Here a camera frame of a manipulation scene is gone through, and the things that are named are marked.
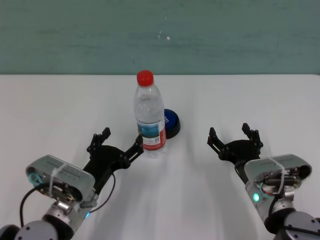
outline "white tabletop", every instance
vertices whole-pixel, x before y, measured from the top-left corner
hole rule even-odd
[[[180,133],[158,156],[144,153],[116,172],[115,191],[87,218],[77,240],[271,240],[229,162],[207,145],[210,127],[228,143],[260,132],[261,157],[296,154],[312,175],[294,206],[320,217],[320,77],[316,75],[156,76]],[[135,76],[0,75],[0,227],[19,224],[19,205],[32,188],[25,168],[51,154],[83,168],[94,133],[128,149],[137,136]],[[112,187],[103,189],[103,202]],[[34,193],[24,221],[39,220],[50,199]]]

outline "water bottle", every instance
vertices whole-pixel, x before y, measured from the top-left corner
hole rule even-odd
[[[137,75],[138,87],[134,95],[134,114],[138,132],[143,138],[143,148],[149,151],[162,149],[166,143],[165,107],[161,94],[154,84],[151,71]]]

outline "teal wall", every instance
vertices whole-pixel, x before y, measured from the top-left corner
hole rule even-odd
[[[318,74],[320,0],[0,0],[1,74],[141,69]]]

